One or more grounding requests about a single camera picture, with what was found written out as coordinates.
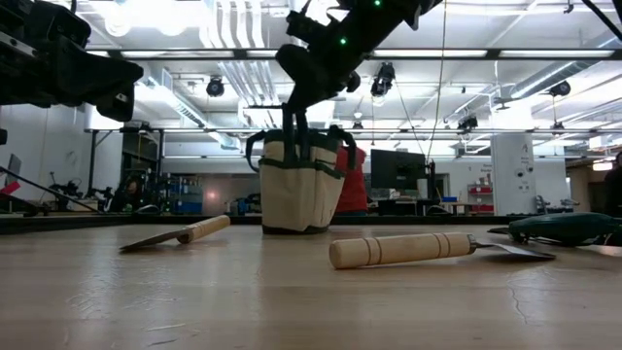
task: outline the ceiling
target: ceiling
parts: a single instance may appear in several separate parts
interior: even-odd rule
[[[132,20],[131,29],[125,35],[118,37],[111,35],[106,27],[106,18],[111,17],[110,13],[117,6],[115,2],[94,0],[79,2],[79,15],[93,27],[88,49],[165,51],[173,48],[206,48],[199,39],[199,31],[201,26],[213,20],[205,12],[206,6],[203,1],[126,1],[142,3],[142,5],[136,5],[139,10],[135,11],[139,11],[139,15],[134,13],[135,19]],[[257,3],[243,0],[228,2],[231,7],[229,27],[233,45],[236,48],[243,48],[241,43],[245,41],[238,38],[237,34],[240,33],[236,31],[238,4],[244,5],[247,11],[245,15],[247,30],[241,34],[251,44],[255,42],[251,39],[253,36],[252,9],[257,4],[260,4],[261,8],[260,34],[265,46],[278,49],[283,44],[293,43],[294,39],[285,34],[287,23],[284,15],[290,7],[299,10],[303,3],[299,0],[257,1]],[[568,0],[447,0],[446,22],[444,21],[444,5],[441,4],[421,17],[418,31],[413,31],[402,24],[383,42],[380,48],[439,49],[442,47],[444,32],[446,48],[593,49],[595,44],[591,40],[604,35],[607,28],[593,13],[580,5],[580,1],[574,1],[574,3],[576,3],[574,11],[565,15],[564,9],[568,5]],[[595,3],[605,10],[611,20],[615,23],[619,22],[616,13],[612,11],[611,1],[595,1]],[[227,7],[227,3],[215,1],[215,4],[218,9],[217,34],[222,39],[224,37],[224,6]],[[324,9],[331,5],[330,0],[316,0],[308,15],[316,20],[326,20],[327,18],[323,15]],[[166,36],[161,33],[162,26],[170,26],[174,23],[184,23],[187,28],[175,36]],[[374,105],[369,88],[380,62],[366,61],[357,69],[363,81],[359,89],[354,93],[341,93],[334,101],[320,108],[313,117],[310,117],[310,120],[316,127],[331,123],[351,127],[355,121],[355,112],[360,112],[365,128],[409,127],[410,123],[421,128],[432,128],[436,123],[438,127],[446,125],[455,127],[458,118],[449,118],[448,123],[445,123],[445,117],[452,116],[459,107],[464,106],[474,97],[490,92],[495,87],[517,84],[552,63],[554,62],[527,60],[499,61],[498,63],[484,60],[447,60],[442,64],[441,70],[439,60],[398,60],[393,62],[397,73],[396,84],[385,96],[384,103]],[[162,68],[170,72],[174,80],[175,92],[182,95],[190,103],[192,109],[200,113],[211,126],[262,126],[265,112],[253,112],[252,118],[248,117],[248,113],[241,113],[240,108],[243,106],[240,106],[239,101],[242,98],[230,85],[227,73],[221,69],[222,65],[219,65],[219,62],[171,60],[142,62],[142,64],[149,67],[149,74],[157,81],[160,79]],[[227,64],[239,64],[238,68],[241,71],[252,71],[250,62]],[[292,80],[276,61],[266,61],[265,64],[266,72],[269,72],[279,101],[286,101],[294,86]],[[205,89],[212,75],[225,75],[223,96],[208,97]],[[615,99],[619,98],[616,91],[622,88],[622,80],[619,79],[621,75],[622,62],[600,62],[568,78],[571,93],[566,97],[558,97],[555,108],[553,108],[552,98],[543,94],[535,94],[521,103],[529,104],[533,127],[548,128],[553,124],[555,117],[563,119],[567,116],[580,116],[581,113],[589,112],[605,103],[613,101],[611,103],[616,104]],[[254,82],[259,95],[263,95],[259,81]],[[489,125],[490,115],[490,106],[477,110],[480,127]],[[135,119],[146,120],[153,125],[163,127],[193,126],[192,122],[180,119],[180,115],[165,99],[144,88],[137,88],[136,91]],[[605,122],[618,119],[622,121],[616,108],[611,108],[580,122],[567,125],[567,127],[597,127]],[[507,121],[507,127],[511,126],[510,118]],[[388,138],[391,135],[377,136]],[[176,135],[175,137],[181,140],[184,136]],[[187,137],[190,141],[192,137],[196,139],[198,136],[187,135]],[[579,144],[587,137],[588,135],[569,137],[564,146]],[[485,142],[487,138],[488,136],[482,138],[481,141]]]

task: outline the white wall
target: white wall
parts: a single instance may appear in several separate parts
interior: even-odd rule
[[[85,192],[88,183],[90,134],[85,133],[92,108],[79,112],[75,108],[54,106],[41,109],[29,105],[3,106],[0,127],[9,132],[8,142],[0,146],[0,164],[8,166],[11,154],[21,159],[19,175],[42,186],[52,184],[50,172],[57,183],[69,180],[82,182]],[[98,148],[93,185],[104,188],[119,183],[121,173],[122,135],[112,134]],[[39,200],[43,192],[20,182],[14,195],[27,200]],[[4,186],[4,177],[0,187]],[[48,194],[44,199],[51,199]]]
[[[245,159],[165,159],[163,171],[172,173],[214,173],[244,174],[252,172]],[[364,172],[370,171],[370,162],[363,166]],[[449,195],[462,196],[467,200],[467,185],[473,184],[480,177],[492,171],[489,159],[480,158],[440,158],[436,162],[436,173],[449,175]],[[536,193],[559,206],[561,199],[570,197],[566,187],[566,164],[563,159],[536,159]]]

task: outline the wooden handle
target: wooden handle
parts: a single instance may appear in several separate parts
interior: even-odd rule
[[[472,254],[475,244],[465,233],[413,234],[336,240],[328,254],[334,268],[354,268],[460,257]]]
[[[202,222],[186,226],[184,229],[188,231],[188,234],[177,237],[177,240],[182,244],[188,244],[193,240],[205,237],[229,225],[231,225],[231,219],[227,215],[203,220]]]

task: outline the tool bag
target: tool bag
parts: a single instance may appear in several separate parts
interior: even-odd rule
[[[357,145],[336,125],[328,134],[308,129],[304,113],[283,113],[283,129],[262,131],[246,142],[246,159],[259,173],[263,233],[319,233],[328,229],[345,174],[335,169],[341,140],[348,145],[348,166],[355,167]],[[253,144],[263,140],[259,168]]]

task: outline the green trim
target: green trim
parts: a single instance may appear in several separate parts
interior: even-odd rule
[[[284,169],[284,170],[292,170],[292,169],[314,169],[317,171],[323,171],[325,172],[327,175],[329,175],[330,177],[337,179],[337,180],[341,180],[342,178],[345,177],[345,174],[342,173],[341,171],[335,170],[335,169],[331,169],[329,168],[326,164],[317,162],[317,161],[290,161],[290,162],[285,162],[285,161],[279,161],[279,160],[275,160],[275,159],[269,159],[269,158],[261,158],[259,160],[259,166],[262,165],[268,165],[268,166],[274,166],[277,167],[279,169]]]
[[[269,130],[265,133],[265,139],[263,140],[263,145],[268,144],[270,142],[284,142],[285,135],[283,134],[283,130]],[[312,147],[322,148],[334,153],[337,153],[340,146],[340,141],[334,137],[325,135],[320,133],[317,130],[309,130],[309,143]]]

